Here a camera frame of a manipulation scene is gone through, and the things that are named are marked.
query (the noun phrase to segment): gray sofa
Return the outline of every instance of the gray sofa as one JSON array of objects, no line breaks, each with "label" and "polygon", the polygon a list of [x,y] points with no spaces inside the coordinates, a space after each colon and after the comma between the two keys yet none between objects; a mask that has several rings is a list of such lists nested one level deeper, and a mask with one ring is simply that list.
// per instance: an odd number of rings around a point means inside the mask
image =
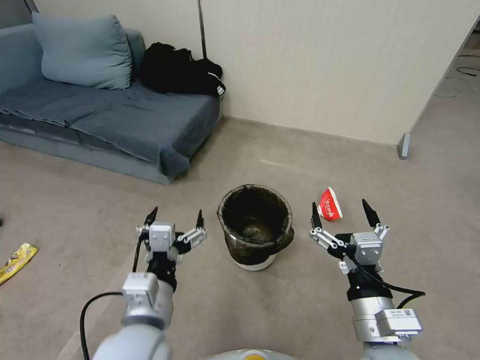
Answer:
[{"label": "gray sofa", "polygon": [[206,95],[159,94],[135,80],[145,46],[126,29],[132,85],[105,90],[53,82],[41,72],[31,24],[0,30],[0,141],[161,184],[190,159],[221,117]]}]

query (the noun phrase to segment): red snack wrapper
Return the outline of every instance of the red snack wrapper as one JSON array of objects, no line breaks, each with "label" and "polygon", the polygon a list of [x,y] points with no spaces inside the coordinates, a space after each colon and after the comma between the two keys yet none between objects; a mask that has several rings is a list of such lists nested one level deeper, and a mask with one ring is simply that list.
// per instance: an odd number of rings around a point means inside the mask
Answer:
[{"label": "red snack wrapper", "polygon": [[343,217],[337,196],[330,186],[321,195],[320,202],[318,203],[318,213],[328,221],[341,219]]}]

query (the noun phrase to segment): black bag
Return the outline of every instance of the black bag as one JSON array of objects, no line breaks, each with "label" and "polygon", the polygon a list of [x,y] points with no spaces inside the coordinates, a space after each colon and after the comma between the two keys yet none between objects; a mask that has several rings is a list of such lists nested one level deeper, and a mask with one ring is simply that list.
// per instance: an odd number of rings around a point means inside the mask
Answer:
[{"label": "black bag", "polygon": [[142,84],[159,93],[219,96],[226,87],[220,80],[222,68],[208,59],[194,60],[187,49],[175,50],[156,42],[144,53],[138,77]]}]

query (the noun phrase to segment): gray blanket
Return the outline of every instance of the gray blanket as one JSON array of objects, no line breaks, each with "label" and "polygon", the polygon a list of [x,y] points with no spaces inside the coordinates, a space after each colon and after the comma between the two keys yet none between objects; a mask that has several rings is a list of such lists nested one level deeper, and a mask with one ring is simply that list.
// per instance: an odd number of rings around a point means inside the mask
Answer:
[{"label": "gray blanket", "polygon": [[220,100],[139,83],[105,90],[42,79],[0,94],[0,113],[89,134],[176,176],[215,128]]}]

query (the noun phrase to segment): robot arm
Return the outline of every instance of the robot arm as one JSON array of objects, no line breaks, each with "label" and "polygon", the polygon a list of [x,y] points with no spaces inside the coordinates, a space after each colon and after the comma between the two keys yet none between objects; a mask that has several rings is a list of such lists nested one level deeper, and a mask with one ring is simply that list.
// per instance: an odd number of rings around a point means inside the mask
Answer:
[{"label": "robot arm", "polygon": [[353,328],[356,338],[364,344],[393,344],[418,335],[422,325],[411,308],[395,308],[392,292],[397,290],[416,296],[425,293],[390,285],[382,280],[380,256],[385,237],[390,229],[380,223],[377,213],[363,200],[368,222],[373,228],[333,236],[322,228],[315,203],[312,204],[310,237],[333,257],[343,274],[348,276],[348,300],[353,308]]},{"label": "robot arm", "polygon": [[207,229],[201,210],[195,228],[185,234],[175,232],[174,223],[155,221],[155,215],[154,210],[145,224],[137,228],[139,243],[145,243],[148,249],[147,271],[128,274],[122,287],[127,305],[121,320],[123,328],[102,342],[94,360],[172,358],[165,331],[174,310],[176,265],[182,261],[183,254],[207,238]]}]

